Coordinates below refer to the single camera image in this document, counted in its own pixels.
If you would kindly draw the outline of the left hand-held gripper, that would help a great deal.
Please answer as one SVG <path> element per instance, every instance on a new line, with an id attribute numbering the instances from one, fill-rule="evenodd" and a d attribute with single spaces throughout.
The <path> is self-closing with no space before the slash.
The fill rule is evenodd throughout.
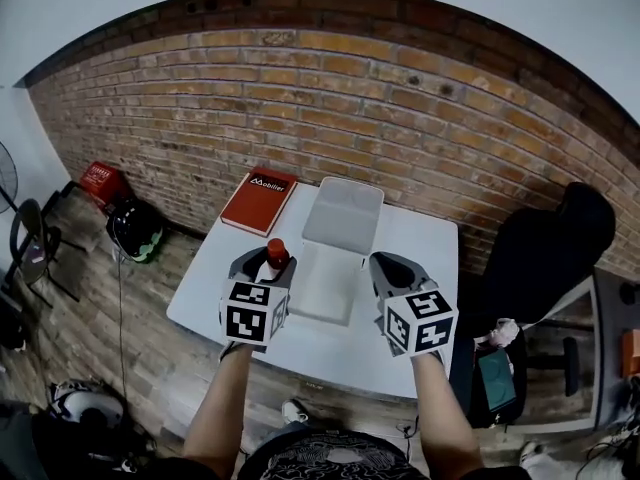
<path id="1" fill-rule="evenodd" d="M 277 279 L 255 281 L 266 261 L 267 248 L 258 247 L 230 265 L 219 305 L 222 334 L 229 342 L 266 348 L 289 315 L 297 259 L 291 257 Z"/>

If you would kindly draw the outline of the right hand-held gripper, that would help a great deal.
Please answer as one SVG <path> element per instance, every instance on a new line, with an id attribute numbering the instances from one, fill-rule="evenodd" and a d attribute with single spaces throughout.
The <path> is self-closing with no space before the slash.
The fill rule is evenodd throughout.
<path id="1" fill-rule="evenodd" d="M 439 353 L 453 343 L 459 312 L 420 264 L 378 251 L 369 273 L 380 311 L 374 323 L 394 357 Z"/>

